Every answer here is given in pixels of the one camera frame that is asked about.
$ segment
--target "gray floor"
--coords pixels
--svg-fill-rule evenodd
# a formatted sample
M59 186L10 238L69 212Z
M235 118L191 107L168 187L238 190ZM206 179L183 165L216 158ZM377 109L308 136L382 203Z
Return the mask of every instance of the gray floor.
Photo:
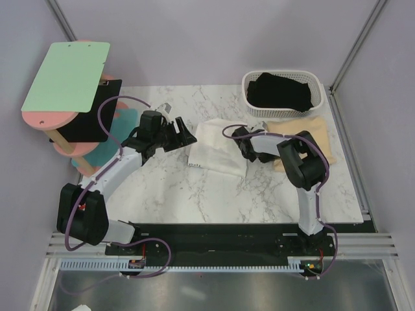
M66 290L81 290L108 272L60 272ZM115 278L81 296L54 290L50 311L88 305L107 310L397 310L380 262L336 262L319 281L282 273L166 273Z

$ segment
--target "beige cloth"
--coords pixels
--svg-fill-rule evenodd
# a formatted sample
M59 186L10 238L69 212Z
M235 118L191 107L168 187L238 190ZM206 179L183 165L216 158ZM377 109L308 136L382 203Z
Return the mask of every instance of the beige cloth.
M326 120L322 117L301 118L285 122L268 122L267 130L270 133L295 135L301 131L308 131L313 136L318 147L329 161L329 164L336 163L331 154L329 135L327 132ZM284 172L284 166L280 159L274 161L274 170Z

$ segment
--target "white wall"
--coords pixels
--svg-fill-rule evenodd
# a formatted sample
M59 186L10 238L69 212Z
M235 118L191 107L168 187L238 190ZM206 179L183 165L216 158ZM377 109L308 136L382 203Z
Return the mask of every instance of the white wall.
M389 1L338 89L376 224L415 291L415 2Z
M51 231L60 188L75 178L20 108L54 41L65 41L43 0L7 1L0 10L0 304L28 310Z
M239 84L255 69L333 82L376 0L58 0L78 39L112 44L125 86Z

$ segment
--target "white towel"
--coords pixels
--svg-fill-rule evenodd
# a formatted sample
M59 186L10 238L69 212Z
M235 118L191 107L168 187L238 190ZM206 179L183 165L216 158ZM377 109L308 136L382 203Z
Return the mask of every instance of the white towel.
M72 311L91 311L90 308L86 305L80 305L77 308L73 309Z
M188 164L192 167L207 168L216 172L245 177L246 159L232 139L225 138L222 130L240 121L213 119L199 123L195 136L197 143L190 146ZM226 130L231 135L236 128Z

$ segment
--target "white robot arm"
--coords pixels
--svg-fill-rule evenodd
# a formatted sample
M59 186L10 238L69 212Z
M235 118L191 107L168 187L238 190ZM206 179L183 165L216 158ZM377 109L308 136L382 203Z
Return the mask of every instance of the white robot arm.
M122 143L122 155L116 154L98 172L79 185L68 183L60 193L57 229L85 243L102 241L129 243L135 228L132 224L108 219L105 203L118 186L152 157L157 148L165 152L196 142L182 118L169 122L159 111L144 111L140 125ZM75 215L70 215L79 201Z
M242 137L249 134L245 127L236 129L232 136ZM302 136L317 146L309 132L301 132ZM285 137L259 135L246 139L235 139L243 156L251 162L259 159L261 162L273 161L280 157L290 182L297 188L300 219L298 226L307 235L313 236L324 226L316 213L316 189L326 175L322 159L305 143Z

